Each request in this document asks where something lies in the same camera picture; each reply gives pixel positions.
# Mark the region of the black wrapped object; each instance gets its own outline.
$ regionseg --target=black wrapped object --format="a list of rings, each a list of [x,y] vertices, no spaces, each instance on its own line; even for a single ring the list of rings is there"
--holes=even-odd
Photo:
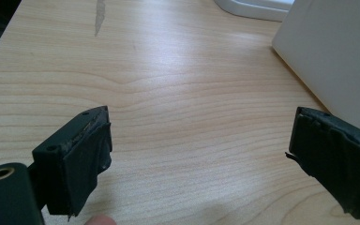
[[[315,177],[345,213],[360,219],[360,129],[334,115],[298,108],[288,158]]]
[[[43,224],[40,210],[78,216],[111,165],[107,106],[82,112],[32,152],[34,163],[0,166],[0,224]]]

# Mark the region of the fingertip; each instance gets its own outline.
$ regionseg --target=fingertip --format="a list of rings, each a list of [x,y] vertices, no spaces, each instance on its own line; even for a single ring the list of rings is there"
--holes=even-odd
[[[116,225],[116,222],[105,215],[91,217],[84,225]]]

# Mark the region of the white cardboard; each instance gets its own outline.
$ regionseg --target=white cardboard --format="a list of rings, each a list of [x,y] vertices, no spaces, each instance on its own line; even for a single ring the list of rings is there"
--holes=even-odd
[[[331,113],[360,128],[360,1],[296,0],[273,47]]]

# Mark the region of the wooden desk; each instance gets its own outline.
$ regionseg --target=wooden desk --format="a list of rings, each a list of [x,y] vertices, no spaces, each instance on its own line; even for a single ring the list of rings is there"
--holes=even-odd
[[[0,41],[0,164],[109,106],[112,166],[70,224],[360,224],[284,156],[296,107],[321,105],[271,49],[280,23],[117,0],[95,36],[98,1],[22,0]]]

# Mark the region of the desk surface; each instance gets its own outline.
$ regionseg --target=desk surface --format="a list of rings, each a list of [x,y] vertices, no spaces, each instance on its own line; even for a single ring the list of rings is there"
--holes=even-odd
[[[213,0],[22,0],[0,41],[0,164],[108,105],[112,166],[70,224],[359,224],[284,157],[296,107],[322,106],[273,52],[279,26]]]

